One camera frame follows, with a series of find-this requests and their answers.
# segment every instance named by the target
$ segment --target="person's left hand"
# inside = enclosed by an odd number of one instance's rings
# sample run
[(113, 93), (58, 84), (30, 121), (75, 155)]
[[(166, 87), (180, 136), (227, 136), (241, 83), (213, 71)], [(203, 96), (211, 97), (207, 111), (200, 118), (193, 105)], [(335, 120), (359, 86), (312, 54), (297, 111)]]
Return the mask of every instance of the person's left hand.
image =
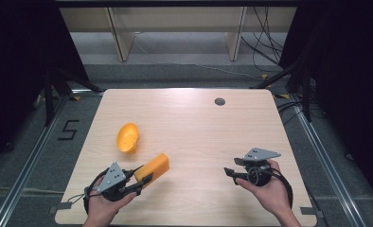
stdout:
[[(95, 185), (100, 185), (104, 176), (98, 179)], [(130, 203), (136, 197), (136, 192), (133, 192), (119, 201), (107, 201), (103, 196), (93, 196), (97, 192), (92, 190), (89, 200), (89, 213), (83, 227), (106, 227), (114, 219), (119, 209)]]

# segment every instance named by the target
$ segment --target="finger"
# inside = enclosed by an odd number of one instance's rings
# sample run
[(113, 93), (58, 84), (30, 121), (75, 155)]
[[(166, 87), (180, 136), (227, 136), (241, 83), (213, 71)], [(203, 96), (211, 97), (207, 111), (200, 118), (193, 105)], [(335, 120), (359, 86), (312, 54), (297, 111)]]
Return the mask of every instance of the finger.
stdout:
[(249, 183), (248, 181), (245, 181), (244, 179), (241, 179), (241, 178), (237, 178), (236, 179), (236, 182), (239, 186), (245, 188), (246, 190), (252, 192), (252, 193), (256, 193), (257, 192), (257, 187), (252, 185), (251, 183)]
[(278, 165), (278, 162), (271, 160), (271, 159), (267, 159), (266, 161), (269, 163), (271, 168), (275, 168), (278, 171), (280, 171), (280, 166)]
[(136, 197), (136, 195), (137, 195), (136, 192), (133, 192), (133, 193), (130, 193), (130, 194), (126, 195), (120, 201), (116, 201), (115, 206), (116, 206), (117, 210), (121, 209), (123, 206), (130, 203), (133, 200), (133, 198)]

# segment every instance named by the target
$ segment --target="metal frame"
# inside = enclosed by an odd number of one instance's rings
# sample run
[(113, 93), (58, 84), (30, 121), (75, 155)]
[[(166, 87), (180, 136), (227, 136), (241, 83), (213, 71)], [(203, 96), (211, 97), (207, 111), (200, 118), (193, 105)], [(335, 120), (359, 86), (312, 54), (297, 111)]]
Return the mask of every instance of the metal frame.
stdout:
[[(297, 95), (291, 94), (290, 96), (294, 102), (299, 101)], [(333, 162), (329, 158), (325, 147), (323, 147), (322, 141), (317, 136), (316, 130), (314, 129), (312, 123), (308, 122), (305, 115), (302, 113), (301, 107), (295, 106), (295, 112), (298, 114), (299, 121), (301, 122), (305, 133), (308, 135), (308, 138), (313, 145), (313, 149), (319, 159), (319, 162), (325, 170), (326, 175), (329, 178), (331, 187), (334, 189), (337, 198), (339, 199), (344, 211), (346, 212), (346, 216), (349, 222), (352, 226), (366, 226), (364, 218), (362, 217), (355, 200), (352, 199), (350, 193), (348, 192), (348, 189), (344, 185), (344, 182), (338, 174)]]

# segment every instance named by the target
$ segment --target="wooden table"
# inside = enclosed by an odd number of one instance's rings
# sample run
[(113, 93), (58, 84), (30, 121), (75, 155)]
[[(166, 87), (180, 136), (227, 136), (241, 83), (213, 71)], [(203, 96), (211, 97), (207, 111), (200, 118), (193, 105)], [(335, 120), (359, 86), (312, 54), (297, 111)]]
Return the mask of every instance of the wooden table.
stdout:
[[(224, 105), (215, 103), (218, 97)], [(121, 153), (115, 144), (119, 129), (128, 122), (139, 128), (135, 154)], [(293, 187), (293, 212), (303, 226), (315, 225), (315, 216), (301, 215), (300, 207), (311, 207), (311, 202), (267, 90), (106, 91), (62, 201), (82, 193), (113, 161), (131, 169), (164, 152), (169, 171), (121, 209), (113, 224), (279, 226), (250, 192), (224, 174), (224, 167), (244, 171), (234, 158), (253, 147), (281, 153), (276, 160)], [(85, 219), (81, 201), (56, 215), (60, 224), (81, 224)]]

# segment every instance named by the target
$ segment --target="person's right hand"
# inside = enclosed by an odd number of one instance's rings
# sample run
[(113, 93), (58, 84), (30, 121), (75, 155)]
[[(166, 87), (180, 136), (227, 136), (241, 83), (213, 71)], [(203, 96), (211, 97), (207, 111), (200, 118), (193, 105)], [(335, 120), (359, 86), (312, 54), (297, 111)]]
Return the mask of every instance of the person's right hand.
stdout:
[[(267, 162), (271, 168), (280, 171), (278, 162), (270, 159)], [(287, 190), (279, 179), (272, 177), (267, 184), (261, 187), (240, 178), (236, 179), (236, 182), (241, 187), (252, 192), (263, 208), (275, 215), (282, 226), (300, 226), (291, 210)]]

